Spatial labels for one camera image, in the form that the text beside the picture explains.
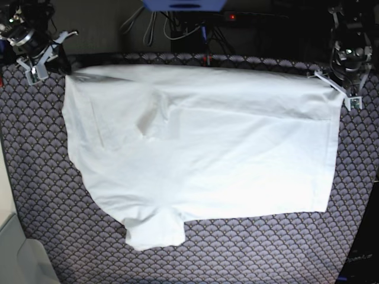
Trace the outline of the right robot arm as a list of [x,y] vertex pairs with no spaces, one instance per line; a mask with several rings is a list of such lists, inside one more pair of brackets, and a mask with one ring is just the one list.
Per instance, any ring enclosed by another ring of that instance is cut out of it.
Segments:
[[1,1],[1,66],[21,59],[29,67],[41,63],[48,72],[70,74],[63,42],[78,32],[51,32],[54,14],[50,1]]

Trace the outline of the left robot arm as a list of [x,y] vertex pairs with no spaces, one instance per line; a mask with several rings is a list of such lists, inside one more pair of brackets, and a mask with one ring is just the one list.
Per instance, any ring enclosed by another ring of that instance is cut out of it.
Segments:
[[330,68],[342,87],[357,95],[372,68],[369,33],[374,27],[374,2],[340,1],[329,13],[333,17]]

